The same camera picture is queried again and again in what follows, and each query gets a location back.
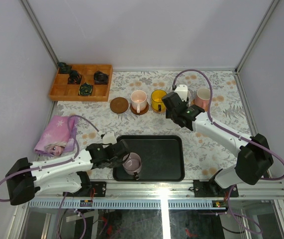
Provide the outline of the mauve mug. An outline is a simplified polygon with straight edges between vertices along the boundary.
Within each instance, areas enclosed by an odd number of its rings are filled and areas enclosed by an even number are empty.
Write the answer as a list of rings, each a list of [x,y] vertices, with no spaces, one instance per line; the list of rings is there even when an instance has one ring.
[[[142,161],[141,157],[137,153],[131,152],[129,159],[122,166],[128,175],[134,177],[135,181],[140,179],[139,173],[142,169]]]

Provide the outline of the yellow glass cup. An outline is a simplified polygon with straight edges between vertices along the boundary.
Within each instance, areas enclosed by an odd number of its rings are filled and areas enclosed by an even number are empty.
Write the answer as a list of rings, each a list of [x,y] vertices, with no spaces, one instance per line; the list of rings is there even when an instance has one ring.
[[[151,106],[162,104],[162,97],[164,97],[167,93],[164,90],[155,90],[151,94]]]

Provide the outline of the pink mug cream inside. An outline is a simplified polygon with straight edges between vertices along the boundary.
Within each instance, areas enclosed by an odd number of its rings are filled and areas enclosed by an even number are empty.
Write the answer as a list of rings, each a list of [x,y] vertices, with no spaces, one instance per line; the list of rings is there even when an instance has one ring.
[[[210,100],[210,89],[207,88],[198,89],[196,92],[195,99]]]

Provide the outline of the brown wooden coaster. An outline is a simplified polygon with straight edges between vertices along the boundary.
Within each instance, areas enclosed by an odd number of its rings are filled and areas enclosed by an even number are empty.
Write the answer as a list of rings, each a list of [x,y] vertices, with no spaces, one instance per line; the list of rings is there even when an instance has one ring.
[[[121,114],[127,111],[129,106],[128,100],[123,97],[114,98],[110,102],[110,109],[116,114]]]
[[[146,104],[136,104],[136,108],[134,108],[134,105],[130,104],[130,110],[135,115],[144,115],[149,110],[149,103]]]

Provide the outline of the light pink mug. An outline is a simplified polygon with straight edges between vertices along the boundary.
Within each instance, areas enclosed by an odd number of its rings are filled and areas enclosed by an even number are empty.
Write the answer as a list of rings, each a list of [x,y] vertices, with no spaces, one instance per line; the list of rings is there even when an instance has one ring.
[[[131,94],[131,105],[139,114],[147,107],[147,95],[142,90],[136,90]]]

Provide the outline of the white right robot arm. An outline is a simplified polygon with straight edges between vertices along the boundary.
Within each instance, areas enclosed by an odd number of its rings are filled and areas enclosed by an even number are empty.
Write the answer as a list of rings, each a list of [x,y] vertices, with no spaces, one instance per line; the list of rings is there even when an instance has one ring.
[[[218,197],[232,185],[255,185],[273,164],[266,138],[257,134],[244,139],[244,134],[234,133],[232,128],[211,120],[203,108],[188,106],[175,92],[162,98],[168,117],[180,127],[202,133],[216,141],[237,158],[235,165],[217,171],[208,181],[194,181],[194,190],[200,196]]]

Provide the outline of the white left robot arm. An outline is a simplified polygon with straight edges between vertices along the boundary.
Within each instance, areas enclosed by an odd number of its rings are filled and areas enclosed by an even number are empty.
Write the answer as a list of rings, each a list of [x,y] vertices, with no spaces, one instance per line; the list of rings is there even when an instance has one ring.
[[[87,196],[92,185],[86,172],[119,167],[129,153],[127,144],[119,141],[115,144],[93,143],[74,156],[50,161],[29,162],[26,157],[21,158],[5,176],[10,204],[21,205],[36,196],[64,192]]]

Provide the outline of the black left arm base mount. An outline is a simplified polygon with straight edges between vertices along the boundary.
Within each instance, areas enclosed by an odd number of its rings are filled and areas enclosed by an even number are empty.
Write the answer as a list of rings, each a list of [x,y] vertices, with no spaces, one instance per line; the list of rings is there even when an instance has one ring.
[[[106,182],[93,181],[85,184],[77,192],[66,192],[67,197],[104,198],[106,195]]]

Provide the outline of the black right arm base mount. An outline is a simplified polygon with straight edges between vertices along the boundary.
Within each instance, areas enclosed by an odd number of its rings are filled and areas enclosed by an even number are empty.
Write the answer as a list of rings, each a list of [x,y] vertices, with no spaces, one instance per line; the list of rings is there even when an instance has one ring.
[[[194,193],[196,198],[227,198],[231,185],[227,188],[220,187],[215,182],[215,175],[209,180],[193,180],[189,191]]]

